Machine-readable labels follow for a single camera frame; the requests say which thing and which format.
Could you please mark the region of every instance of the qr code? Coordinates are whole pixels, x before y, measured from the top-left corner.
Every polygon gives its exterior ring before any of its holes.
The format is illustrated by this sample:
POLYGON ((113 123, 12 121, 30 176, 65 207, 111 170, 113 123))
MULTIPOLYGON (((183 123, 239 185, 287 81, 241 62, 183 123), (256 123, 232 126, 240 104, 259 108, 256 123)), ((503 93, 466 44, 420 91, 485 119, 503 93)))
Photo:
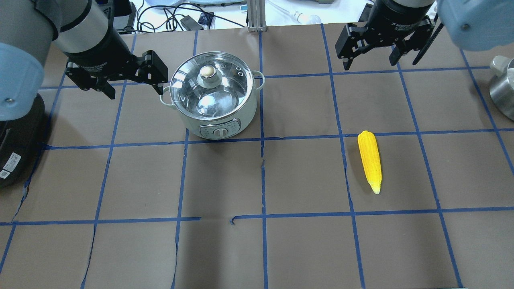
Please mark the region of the qr code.
POLYGON ((7 178, 11 173, 8 171, 2 171, 0 172, 0 178, 7 178))

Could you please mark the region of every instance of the stainless steel container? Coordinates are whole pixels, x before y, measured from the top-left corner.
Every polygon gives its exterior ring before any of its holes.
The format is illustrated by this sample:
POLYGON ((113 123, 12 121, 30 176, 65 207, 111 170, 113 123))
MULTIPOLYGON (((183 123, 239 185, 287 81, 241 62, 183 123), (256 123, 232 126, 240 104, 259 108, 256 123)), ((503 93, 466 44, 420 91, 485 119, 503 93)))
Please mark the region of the stainless steel container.
POLYGON ((180 65, 170 86, 171 103, 186 127, 206 139, 234 136, 252 121, 257 108, 257 92, 265 83, 260 71, 234 55, 225 52, 198 54, 180 65), (256 88, 254 75, 262 85, 256 88))
POLYGON ((506 117, 514 120, 514 59, 496 56, 490 67, 495 74, 489 83, 491 99, 506 117))

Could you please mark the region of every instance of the yellow corn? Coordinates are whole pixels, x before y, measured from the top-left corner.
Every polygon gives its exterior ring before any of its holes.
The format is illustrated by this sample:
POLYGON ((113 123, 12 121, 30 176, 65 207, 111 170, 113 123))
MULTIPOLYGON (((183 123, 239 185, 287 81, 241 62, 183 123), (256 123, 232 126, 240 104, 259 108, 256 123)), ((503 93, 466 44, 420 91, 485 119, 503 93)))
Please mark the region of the yellow corn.
POLYGON ((359 143, 360 158, 364 167, 364 174, 375 194, 380 193, 382 183, 382 167, 378 155, 377 139, 373 133, 363 131, 357 137, 359 143))

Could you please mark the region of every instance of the pot control panel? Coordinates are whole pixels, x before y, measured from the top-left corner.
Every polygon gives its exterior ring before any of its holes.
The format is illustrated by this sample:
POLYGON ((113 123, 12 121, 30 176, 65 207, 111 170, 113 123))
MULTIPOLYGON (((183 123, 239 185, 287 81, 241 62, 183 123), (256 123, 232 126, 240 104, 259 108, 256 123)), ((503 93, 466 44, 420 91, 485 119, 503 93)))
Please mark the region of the pot control panel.
POLYGON ((223 139, 231 137, 238 133, 240 129, 241 121, 238 118, 218 124, 200 125, 200 133, 202 137, 208 139, 223 139))

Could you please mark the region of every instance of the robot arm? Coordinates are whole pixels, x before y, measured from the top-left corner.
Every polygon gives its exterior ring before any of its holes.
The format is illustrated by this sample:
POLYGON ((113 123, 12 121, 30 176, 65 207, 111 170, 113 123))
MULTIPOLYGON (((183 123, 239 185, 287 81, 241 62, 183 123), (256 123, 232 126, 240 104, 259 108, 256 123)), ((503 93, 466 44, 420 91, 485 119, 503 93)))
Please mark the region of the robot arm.
POLYGON ((114 99, 107 81, 129 79, 162 94, 168 68, 154 51, 131 54, 113 28, 114 4, 108 2, 103 11, 93 0, 0 2, 0 121, 30 110, 52 40, 69 57, 65 73, 82 90, 93 88, 114 99))
MULTIPOLYGON (((425 16, 433 3, 375 0, 367 24, 347 24, 339 36, 336 53, 343 59, 344 69, 350 68, 355 57, 375 47, 395 45, 389 56, 391 65, 410 50, 424 48, 434 29, 434 23, 425 16)), ((514 1, 438 0, 437 8, 454 44, 464 50, 489 50, 514 41, 514 1)))

